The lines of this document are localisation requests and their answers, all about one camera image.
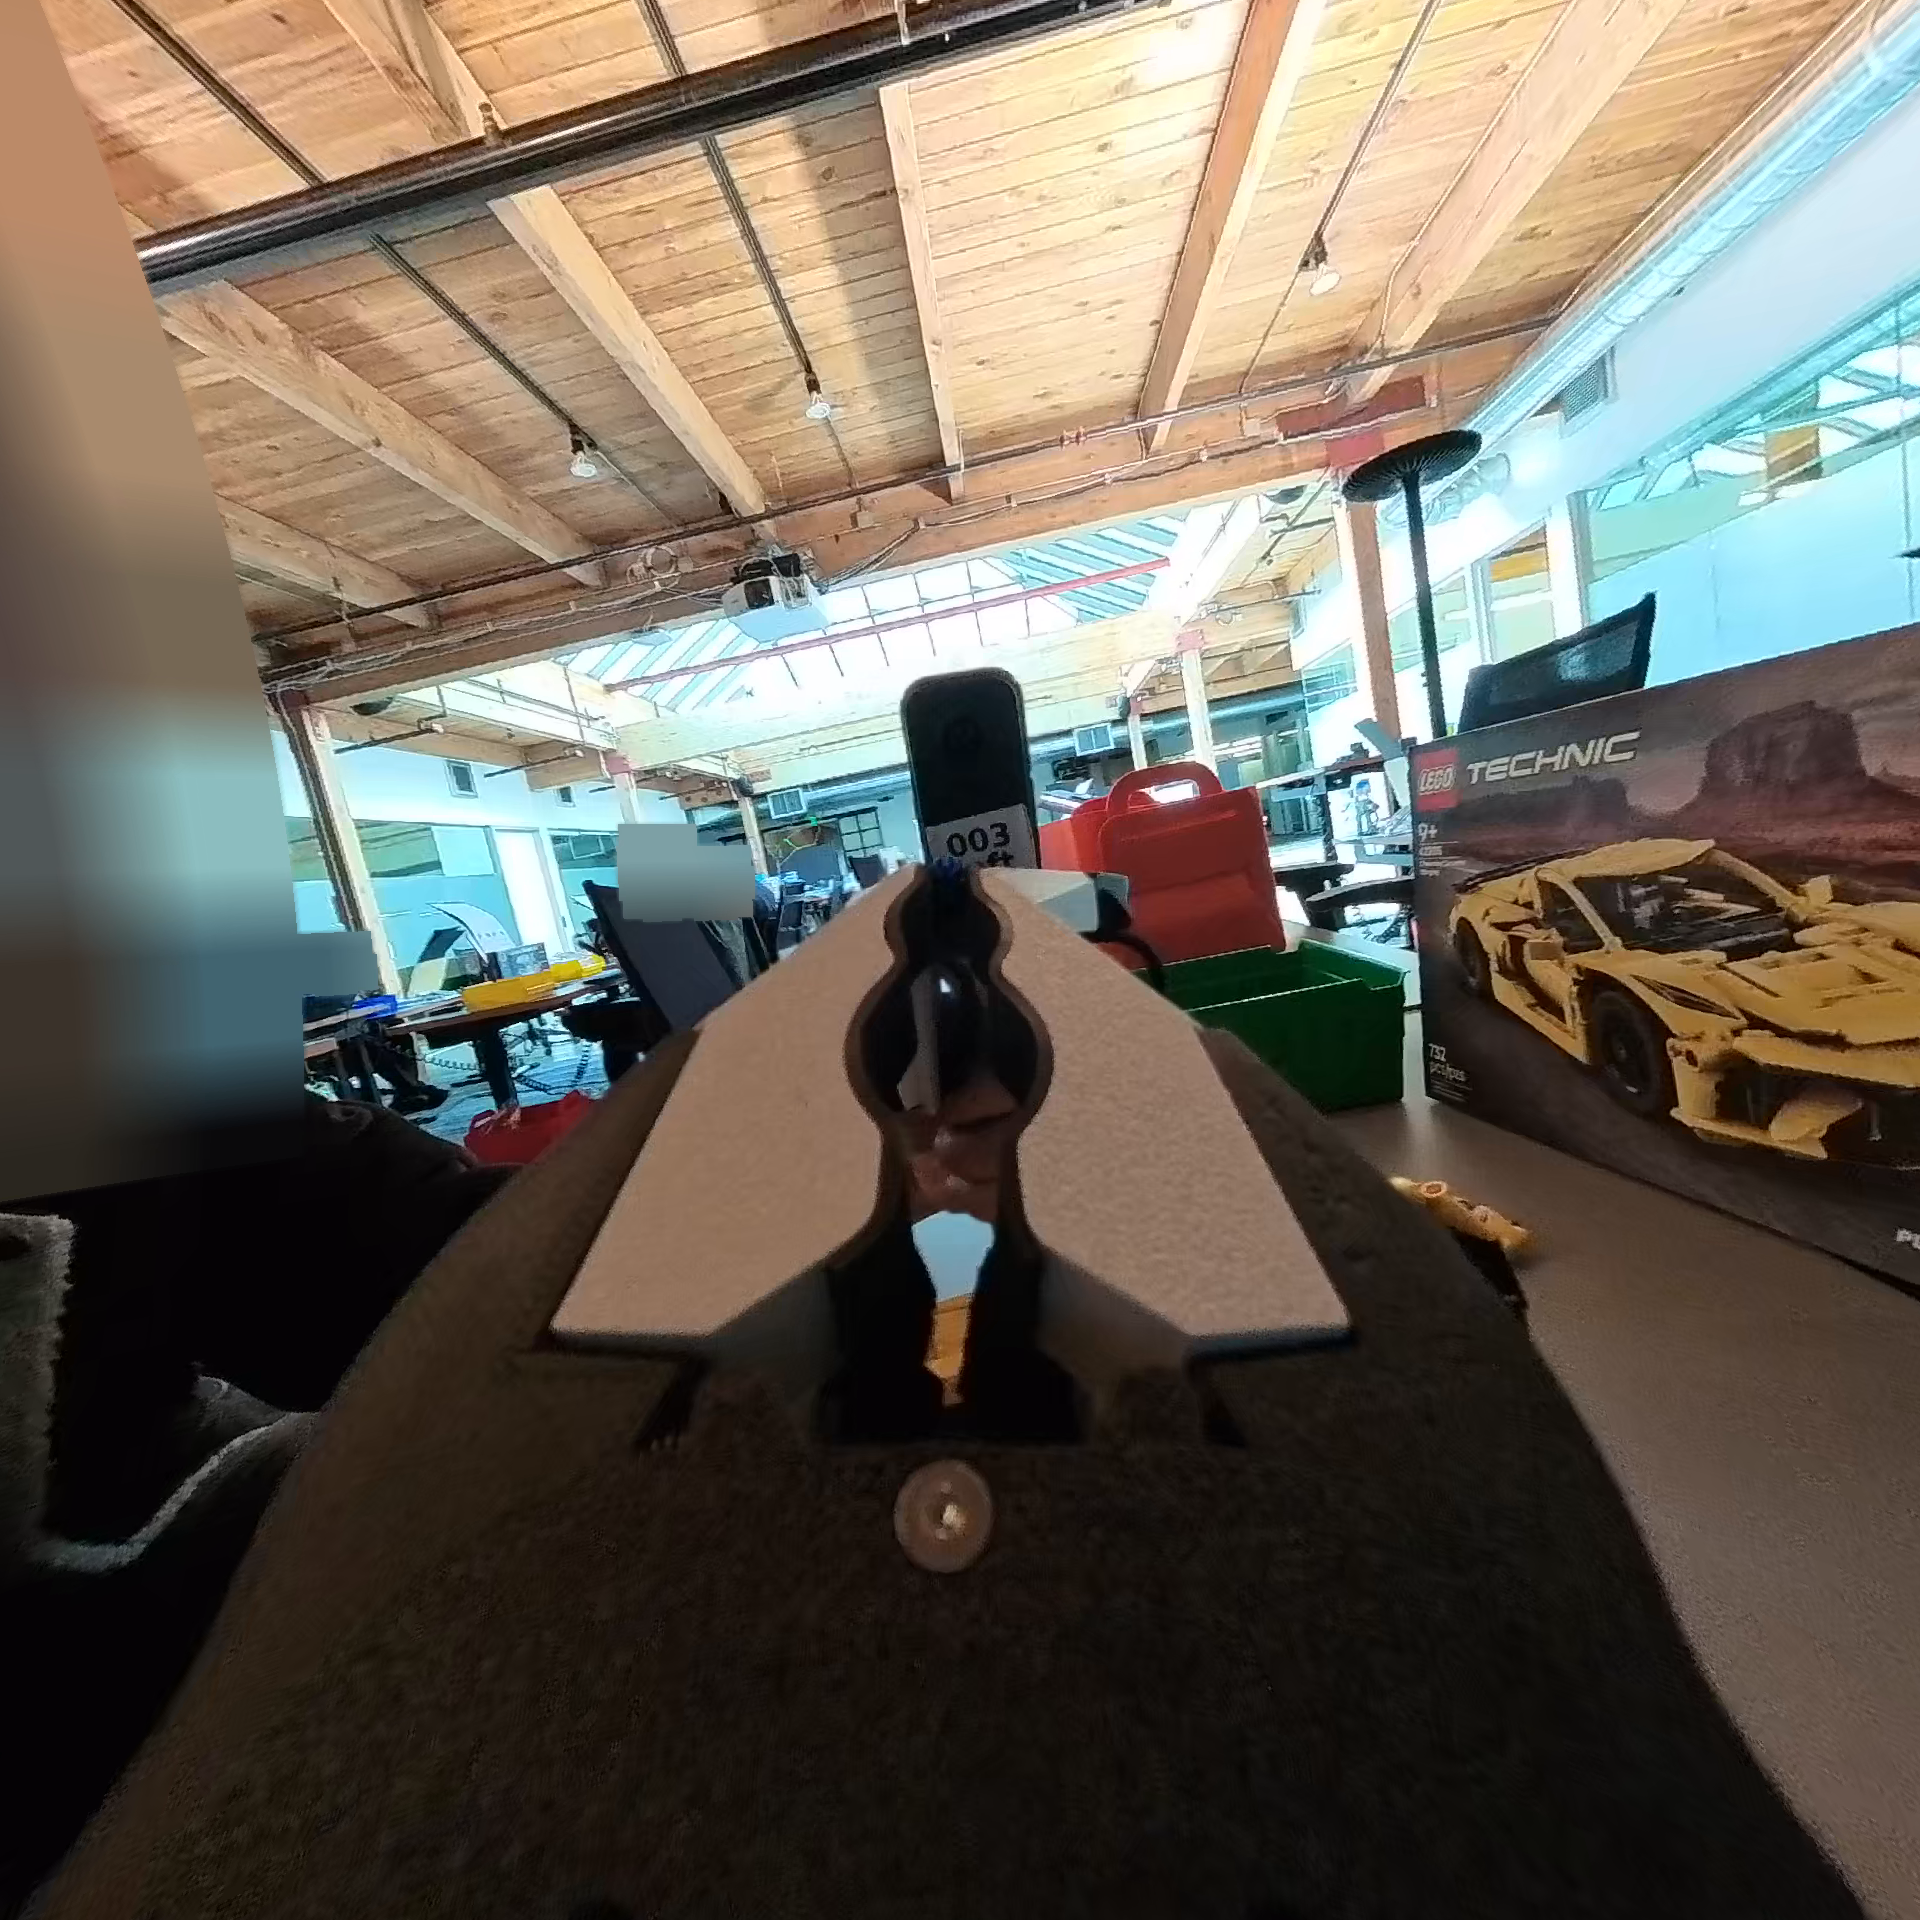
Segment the black ceiling pipe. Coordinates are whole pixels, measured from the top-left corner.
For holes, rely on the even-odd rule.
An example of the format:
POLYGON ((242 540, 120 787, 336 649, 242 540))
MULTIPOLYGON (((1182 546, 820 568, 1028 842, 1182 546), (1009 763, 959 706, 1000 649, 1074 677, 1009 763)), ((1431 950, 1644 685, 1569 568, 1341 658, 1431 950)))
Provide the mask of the black ceiling pipe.
POLYGON ((133 250, 157 294, 279 273, 1129 10, 1126 3, 924 5, 169 228, 133 250))

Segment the person's left hand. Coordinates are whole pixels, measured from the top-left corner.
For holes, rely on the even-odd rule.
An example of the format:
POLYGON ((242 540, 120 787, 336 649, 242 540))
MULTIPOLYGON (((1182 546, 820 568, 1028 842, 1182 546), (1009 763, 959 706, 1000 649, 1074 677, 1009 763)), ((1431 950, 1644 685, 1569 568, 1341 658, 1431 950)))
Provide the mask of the person's left hand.
POLYGON ((901 1153, 912 1223, 957 1216, 994 1226, 1016 1122, 1012 1092, 987 1068, 942 1092, 933 1109, 904 1109, 901 1153))

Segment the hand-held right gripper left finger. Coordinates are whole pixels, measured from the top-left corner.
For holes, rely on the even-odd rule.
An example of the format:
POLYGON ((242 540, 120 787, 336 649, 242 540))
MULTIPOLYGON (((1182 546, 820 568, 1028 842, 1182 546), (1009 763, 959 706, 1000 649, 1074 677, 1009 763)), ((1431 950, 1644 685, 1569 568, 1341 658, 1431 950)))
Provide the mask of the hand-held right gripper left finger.
POLYGON ((964 1064, 964 879, 914 867, 690 1036, 550 1319, 555 1386, 944 1412, 915 1148, 964 1064))

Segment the black office chair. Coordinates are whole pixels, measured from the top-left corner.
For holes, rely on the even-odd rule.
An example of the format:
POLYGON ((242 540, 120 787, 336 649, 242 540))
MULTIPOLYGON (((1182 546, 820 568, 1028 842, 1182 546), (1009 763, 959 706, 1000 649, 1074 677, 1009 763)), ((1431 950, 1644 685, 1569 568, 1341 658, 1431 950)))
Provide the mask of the black office chair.
POLYGON ((1462 691, 1458 733, 1534 718, 1644 688, 1658 596, 1526 654, 1474 668, 1462 691))

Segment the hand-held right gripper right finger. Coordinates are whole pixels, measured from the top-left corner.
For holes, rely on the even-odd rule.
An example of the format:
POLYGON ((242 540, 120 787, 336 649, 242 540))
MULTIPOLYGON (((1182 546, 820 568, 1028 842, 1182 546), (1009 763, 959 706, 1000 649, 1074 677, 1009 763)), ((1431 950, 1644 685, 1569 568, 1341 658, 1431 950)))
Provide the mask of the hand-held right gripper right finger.
POLYGON ((974 889, 1035 1068, 972 1296, 965 1398, 1061 1381, 1103 1401, 1148 1373, 1345 1343, 1349 1310, 1202 1029, 1032 876, 990 869, 974 889))

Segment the dark office chair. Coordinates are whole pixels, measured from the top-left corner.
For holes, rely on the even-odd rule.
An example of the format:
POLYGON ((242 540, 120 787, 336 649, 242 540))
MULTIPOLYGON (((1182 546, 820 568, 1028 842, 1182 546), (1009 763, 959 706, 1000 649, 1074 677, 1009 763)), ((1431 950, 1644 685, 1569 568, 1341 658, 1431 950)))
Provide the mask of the dark office chair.
POLYGON ((567 1015, 568 1029, 601 1045, 608 1083, 662 1040, 695 1028, 748 986, 762 957, 743 921, 633 921, 608 884, 585 882, 594 950, 624 986, 595 1012, 567 1015))

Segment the red storage bin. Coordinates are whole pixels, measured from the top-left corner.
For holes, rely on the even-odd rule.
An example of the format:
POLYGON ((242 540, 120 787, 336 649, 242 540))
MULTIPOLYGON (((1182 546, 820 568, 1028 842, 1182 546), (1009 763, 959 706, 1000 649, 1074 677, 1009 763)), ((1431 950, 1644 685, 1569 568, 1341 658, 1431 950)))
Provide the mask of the red storage bin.
POLYGON ((1287 948, 1259 798, 1172 761, 1121 777, 1037 828, 1046 869, 1126 882, 1133 933, 1164 964, 1287 948))

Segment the toy car cardboard box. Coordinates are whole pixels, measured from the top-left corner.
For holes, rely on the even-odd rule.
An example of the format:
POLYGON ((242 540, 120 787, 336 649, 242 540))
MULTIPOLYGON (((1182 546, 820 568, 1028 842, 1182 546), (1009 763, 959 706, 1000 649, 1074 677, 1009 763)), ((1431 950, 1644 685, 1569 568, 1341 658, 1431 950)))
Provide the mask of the toy car cardboard box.
POLYGON ((1412 748, 1426 1096, 1915 1294, 1915 629, 1412 748))

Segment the black floor lamp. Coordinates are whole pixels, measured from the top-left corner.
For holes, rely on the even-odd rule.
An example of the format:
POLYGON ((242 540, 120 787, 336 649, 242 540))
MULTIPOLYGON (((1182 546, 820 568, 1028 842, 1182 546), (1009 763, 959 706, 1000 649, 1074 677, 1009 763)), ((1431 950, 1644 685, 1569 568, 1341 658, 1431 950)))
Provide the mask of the black floor lamp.
POLYGON ((1347 508, 1376 508, 1394 492, 1401 497, 1426 723, 1433 738, 1449 733, 1449 706, 1438 658, 1431 568, 1426 562, 1425 494, 1430 484, 1449 482, 1462 467, 1471 467, 1480 450, 1480 434, 1465 428, 1438 429, 1375 454, 1362 467, 1355 467, 1341 486, 1341 498, 1347 508))

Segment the brown fleece-lined jacket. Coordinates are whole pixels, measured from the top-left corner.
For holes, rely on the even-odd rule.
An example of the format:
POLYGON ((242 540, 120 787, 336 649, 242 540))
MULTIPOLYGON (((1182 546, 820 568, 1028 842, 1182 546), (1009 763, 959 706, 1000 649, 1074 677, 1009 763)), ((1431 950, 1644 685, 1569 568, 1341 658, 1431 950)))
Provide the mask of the brown fleece-lined jacket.
POLYGON ((281 1158, 3 1203, 3 1915, 177 1691, 322 1407, 512 1177, 307 1096, 281 1158))

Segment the yellow toy car panel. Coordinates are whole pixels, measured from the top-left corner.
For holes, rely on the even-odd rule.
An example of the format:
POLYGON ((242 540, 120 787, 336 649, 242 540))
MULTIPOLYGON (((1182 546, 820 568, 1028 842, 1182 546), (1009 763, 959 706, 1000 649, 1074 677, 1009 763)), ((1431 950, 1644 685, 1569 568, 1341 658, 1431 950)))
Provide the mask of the yellow toy car panel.
POLYGON ((1526 1261, 1533 1232, 1502 1211, 1471 1202, 1447 1183, 1417 1183, 1388 1175, 1388 1186, 1405 1202, 1426 1210, 1449 1232, 1492 1245, 1508 1261, 1526 1261))

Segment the green plastic bin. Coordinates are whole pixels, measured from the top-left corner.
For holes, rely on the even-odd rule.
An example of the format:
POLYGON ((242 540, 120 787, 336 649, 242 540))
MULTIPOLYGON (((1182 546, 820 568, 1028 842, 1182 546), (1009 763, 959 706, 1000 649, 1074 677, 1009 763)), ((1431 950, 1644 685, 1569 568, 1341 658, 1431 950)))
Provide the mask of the green plastic bin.
POLYGON ((1408 971, 1329 944, 1245 948, 1163 966, 1163 996, 1234 1036, 1326 1115, 1403 1099, 1408 971))

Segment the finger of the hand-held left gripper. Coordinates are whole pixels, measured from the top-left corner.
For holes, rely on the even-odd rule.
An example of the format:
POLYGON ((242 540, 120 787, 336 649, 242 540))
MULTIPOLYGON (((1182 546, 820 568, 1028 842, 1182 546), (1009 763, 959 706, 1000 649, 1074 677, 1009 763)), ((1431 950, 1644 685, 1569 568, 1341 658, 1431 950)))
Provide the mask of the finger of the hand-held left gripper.
POLYGON ((1032 869, 1029 899, 1094 945, 1122 945, 1135 937, 1131 882, 1121 873, 1032 869))

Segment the ceiling projector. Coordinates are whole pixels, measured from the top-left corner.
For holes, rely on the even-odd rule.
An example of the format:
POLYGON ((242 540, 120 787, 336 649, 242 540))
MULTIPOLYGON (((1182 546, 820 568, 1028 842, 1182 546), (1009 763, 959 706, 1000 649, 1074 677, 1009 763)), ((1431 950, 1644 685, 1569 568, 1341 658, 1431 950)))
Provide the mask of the ceiling projector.
POLYGON ((733 564, 718 612, 742 635, 768 642, 828 629, 819 586, 795 551, 759 551, 733 564))

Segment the grey desk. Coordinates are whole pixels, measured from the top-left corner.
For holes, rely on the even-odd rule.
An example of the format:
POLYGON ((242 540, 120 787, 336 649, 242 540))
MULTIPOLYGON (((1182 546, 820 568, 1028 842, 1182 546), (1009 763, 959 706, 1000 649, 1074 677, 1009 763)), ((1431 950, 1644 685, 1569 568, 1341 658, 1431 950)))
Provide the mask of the grey desk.
POLYGON ((1533 1341, 1716 1691, 1874 1915, 1917 1914, 1915 1303, 1426 1099, 1334 1117, 1385 1174, 1522 1221, 1533 1341))

